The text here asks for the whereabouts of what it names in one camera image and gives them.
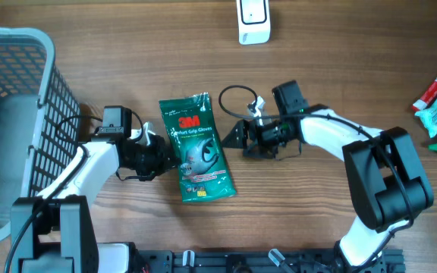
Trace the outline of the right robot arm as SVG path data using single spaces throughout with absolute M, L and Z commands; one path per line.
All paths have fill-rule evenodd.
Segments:
M 410 134 L 364 127 L 338 116 L 326 105 L 309 105 L 295 80 L 272 89 L 277 115 L 268 115 L 255 96 L 247 115 L 222 140 L 249 158 L 274 159 L 292 140 L 317 146 L 343 161 L 357 216 L 335 243 L 327 261 L 300 257 L 298 271 L 390 272 L 397 268 L 386 245 L 413 226 L 434 203 L 434 193 Z

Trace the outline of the green 3M glove packet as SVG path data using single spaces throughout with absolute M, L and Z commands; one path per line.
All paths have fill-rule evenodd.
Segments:
M 209 94 L 161 100 L 159 107 L 170 144 L 181 161 L 182 201 L 211 202 L 235 196 Z

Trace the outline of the red snack packet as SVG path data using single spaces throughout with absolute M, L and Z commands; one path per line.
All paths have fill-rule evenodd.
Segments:
M 417 112 L 422 111 L 437 98 L 437 77 L 433 80 L 433 82 L 429 85 L 428 89 L 421 95 L 421 97 L 416 100 L 411 108 Z

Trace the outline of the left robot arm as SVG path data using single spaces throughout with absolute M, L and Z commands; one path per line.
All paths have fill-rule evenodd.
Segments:
M 34 197 L 11 207 L 11 248 L 6 272 L 148 272 L 151 267 L 132 242 L 97 243 L 90 206 L 120 168 L 151 181 L 180 164 L 150 123 L 132 128 L 136 112 L 104 108 L 91 140 L 80 143 L 60 130 L 56 137 L 77 147 L 69 165 Z

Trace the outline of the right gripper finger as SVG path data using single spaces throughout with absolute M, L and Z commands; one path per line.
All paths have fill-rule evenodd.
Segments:
M 243 156 L 257 159 L 276 159 L 278 147 L 250 146 L 243 150 Z
M 239 120 L 231 132 L 222 140 L 223 148 L 246 149 L 248 137 L 249 122 Z

